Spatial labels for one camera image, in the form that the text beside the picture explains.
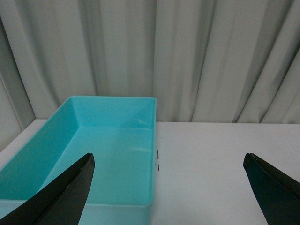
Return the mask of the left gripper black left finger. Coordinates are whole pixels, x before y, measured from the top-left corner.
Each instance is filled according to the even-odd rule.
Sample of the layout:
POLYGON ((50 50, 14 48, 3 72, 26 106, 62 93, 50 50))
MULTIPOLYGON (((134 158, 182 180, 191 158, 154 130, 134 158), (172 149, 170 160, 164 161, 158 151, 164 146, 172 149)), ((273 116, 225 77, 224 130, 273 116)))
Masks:
POLYGON ((94 156, 87 153, 0 220, 2 225, 77 225, 90 191, 94 156))

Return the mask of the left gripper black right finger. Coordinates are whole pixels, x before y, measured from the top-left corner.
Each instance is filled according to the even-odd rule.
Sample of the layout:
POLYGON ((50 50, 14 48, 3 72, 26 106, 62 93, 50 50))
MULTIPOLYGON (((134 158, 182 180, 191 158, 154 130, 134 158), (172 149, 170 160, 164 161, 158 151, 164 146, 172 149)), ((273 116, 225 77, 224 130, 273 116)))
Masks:
POLYGON ((269 225, 300 223, 300 183, 253 153, 243 167, 262 213, 269 225))

